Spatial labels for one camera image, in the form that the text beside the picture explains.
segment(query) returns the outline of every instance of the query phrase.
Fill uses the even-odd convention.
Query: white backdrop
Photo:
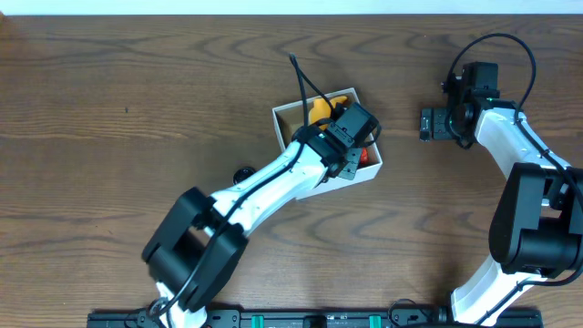
[[[583,0],[0,0],[5,15],[583,14]]]

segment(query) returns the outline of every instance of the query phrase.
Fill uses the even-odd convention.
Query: yellow object
[[[330,99],[330,102],[332,103],[332,106],[334,106],[334,108],[336,108],[336,104],[338,104],[338,103],[342,104],[344,101],[346,101],[346,99],[348,99],[347,96],[339,96],[339,97],[334,97],[334,98]],[[330,108],[330,106],[328,106],[328,103],[326,103],[326,100],[319,97],[319,98],[314,99],[313,108],[310,109],[310,114],[308,115],[308,118],[310,120],[310,124],[314,124],[322,118],[329,118],[331,114],[332,114],[332,109]],[[327,124],[320,126],[320,128],[322,130],[325,130],[326,127],[328,127]]]

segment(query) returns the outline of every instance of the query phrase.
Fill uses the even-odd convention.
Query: open box
[[[347,88],[345,90],[340,90],[326,94],[326,97],[333,98],[338,96],[347,96],[348,100],[344,102],[346,107],[349,107],[352,103],[359,103],[358,96],[356,96],[356,91],[353,87]],[[311,97],[308,99],[308,110],[313,106],[314,99],[317,97]],[[276,107],[272,110],[273,113],[273,124],[275,126],[275,134],[277,140],[280,143],[281,151],[284,151],[288,145],[292,142],[292,135],[298,128],[303,125],[303,108],[302,102],[296,101],[291,104]],[[372,140],[373,135],[368,136],[368,140]],[[332,178],[328,179],[327,182],[321,183],[318,187],[300,195],[297,197],[298,200],[310,197],[313,195],[321,194],[330,190],[337,190],[342,187],[350,186],[355,183],[367,181],[376,177],[379,169],[383,165],[383,159],[379,153],[379,149],[376,147],[376,143],[367,147],[369,163],[364,167],[359,167],[356,170],[356,175],[353,180],[347,180],[342,178]]]

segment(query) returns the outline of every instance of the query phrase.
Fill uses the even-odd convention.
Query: orange object
[[[361,160],[359,161],[360,164],[366,165],[368,164],[368,151],[366,148],[363,148],[363,152],[361,153]]]
[[[332,103],[332,106],[336,108],[336,104],[338,103],[342,104],[344,101],[346,101],[346,99],[348,99],[347,96],[339,96],[330,99],[330,102]],[[330,108],[330,106],[328,106],[326,100],[318,97],[313,101],[313,108],[310,109],[310,114],[308,115],[308,118],[310,120],[310,124],[314,124],[322,118],[330,118],[331,114],[332,109]],[[327,124],[320,126],[322,130],[325,130],[326,127],[328,127]]]

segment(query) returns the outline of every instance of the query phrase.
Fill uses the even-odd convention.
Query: wooden surface
[[[0,325],[81,327],[157,296],[139,254],[181,192],[229,187],[280,153],[271,108],[299,99],[286,53],[324,91],[356,87],[384,126],[377,178],[292,202],[253,233],[217,301],[247,308],[445,302],[488,254],[505,184],[485,149],[418,140],[419,110],[471,40],[515,34],[538,79],[529,122],[583,166],[577,16],[7,17],[0,28]],[[527,56],[488,40],[519,99]],[[581,281],[536,288],[548,327],[580,326]]]

